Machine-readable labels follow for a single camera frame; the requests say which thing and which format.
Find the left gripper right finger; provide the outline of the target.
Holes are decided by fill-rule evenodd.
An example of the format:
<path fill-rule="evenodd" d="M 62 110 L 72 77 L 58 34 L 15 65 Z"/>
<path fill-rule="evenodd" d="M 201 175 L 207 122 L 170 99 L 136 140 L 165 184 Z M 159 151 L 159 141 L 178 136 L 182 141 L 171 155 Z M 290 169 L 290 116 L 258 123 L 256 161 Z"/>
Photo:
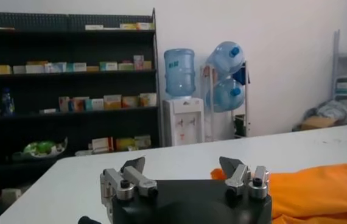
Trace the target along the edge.
<path fill-rule="evenodd" d="M 221 156 L 219 163 L 226 175 L 226 197 L 237 199 L 248 194 L 255 200 L 264 200 L 268 195 L 269 171 L 265 166 L 257 166 L 254 173 L 239 159 Z"/>

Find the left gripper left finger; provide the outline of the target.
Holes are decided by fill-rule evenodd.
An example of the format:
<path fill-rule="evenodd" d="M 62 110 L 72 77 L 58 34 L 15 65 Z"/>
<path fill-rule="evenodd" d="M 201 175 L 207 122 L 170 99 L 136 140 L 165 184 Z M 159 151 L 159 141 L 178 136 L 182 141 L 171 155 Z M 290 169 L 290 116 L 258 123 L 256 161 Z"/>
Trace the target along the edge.
<path fill-rule="evenodd" d="M 143 175 L 145 158 L 139 157 L 125 162 L 117 171 L 114 168 L 104 169 L 100 174 L 100 195 L 103 205 L 108 205 L 116 197 L 129 201 L 135 195 L 155 198 L 158 194 L 157 181 Z"/>

